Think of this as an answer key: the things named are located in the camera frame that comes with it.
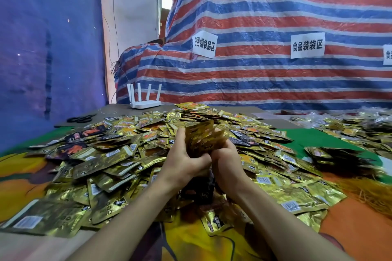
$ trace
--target forearm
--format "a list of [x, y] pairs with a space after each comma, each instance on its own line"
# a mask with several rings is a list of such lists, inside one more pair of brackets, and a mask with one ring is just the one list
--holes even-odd
[[351, 260], [332, 243], [282, 208], [250, 180], [237, 187], [236, 202], [263, 234], [279, 261]]
[[155, 181], [67, 261], [107, 261], [112, 260], [113, 256], [116, 261], [128, 261], [172, 193], [168, 186]]

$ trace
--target striped tarp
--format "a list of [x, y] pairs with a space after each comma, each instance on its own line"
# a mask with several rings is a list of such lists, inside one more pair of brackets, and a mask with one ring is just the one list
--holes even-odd
[[[216, 57], [192, 54], [192, 35], [218, 36]], [[290, 59], [291, 35], [325, 32], [325, 55]], [[392, 0], [173, 0], [167, 43], [120, 57], [117, 102], [126, 83], [162, 83], [165, 103], [256, 105], [279, 112], [350, 112], [392, 107]]]

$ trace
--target gray table surface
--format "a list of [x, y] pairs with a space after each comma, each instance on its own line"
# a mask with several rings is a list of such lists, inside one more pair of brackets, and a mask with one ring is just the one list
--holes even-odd
[[[255, 116], [253, 113], [262, 113], [263, 110], [256, 107], [256, 106], [213, 106], [210, 105], [210, 107], [216, 108], [217, 110], [224, 110], [228, 111], [230, 113], [236, 114], [236, 113], [242, 113], [248, 116]], [[129, 104], [109, 104], [106, 105], [98, 110], [94, 110], [89, 112], [86, 115], [93, 115], [96, 114], [94, 117], [92, 117], [92, 121], [89, 123], [83, 123], [83, 124], [78, 124], [78, 123], [67, 123], [67, 122], [62, 122], [58, 123], [55, 125], [55, 127], [63, 127], [63, 126], [73, 126], [73, 127], [80, 127], [80, 126], [85, 126], [88, 124], [95, 124], [98, 123], [106, 117], [114, 117], [114, 116], [120, 116], [120, 115], [130, 115], [130, 116], [135, 116], [135, 115], [142, 115], [146, 111], [170, 111], [174, 108], [178, 108], [175, 105], [161, 105], [157, 107], [152, 107], [148, 109], [132, 109]], [[263, 122], [272, 125], [276, 128], [280, 129], [297, 129], [301, 128], [287, 120], [283, 119], [265, 119]]]

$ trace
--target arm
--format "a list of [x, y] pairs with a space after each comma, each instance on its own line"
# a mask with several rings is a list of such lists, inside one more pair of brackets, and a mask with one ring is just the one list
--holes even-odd
[[207, 154], [191, 159], [185, 146], [185, 130], [179, 128], [176, 142], [154, 184], [133, 201], [110, 224], [73, 253], [67, 261], [128, 261], [140, 239], [164, 205], [200, 170], [211, 164]]
[[279, 261], [352, 261], [252, 182], [243, 171], [232, 142], [228, 140], [226, 148], [214, 151], [211, 156], [219, 187], [252, 219]]

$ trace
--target person's left hand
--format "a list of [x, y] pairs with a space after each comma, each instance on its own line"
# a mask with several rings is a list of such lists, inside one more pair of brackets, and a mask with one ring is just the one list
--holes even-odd
[[176, 141], [167, 155], [166, 161], [159, 172], [156, 183], [169, 187], [170, 192], [175, 194], [184, 188], [189, 181], [211, 164], [209, 154], [204, 154], [199, 158], [189, 158], [185, 145], [185, 129], [179, 128], [176, 134]]

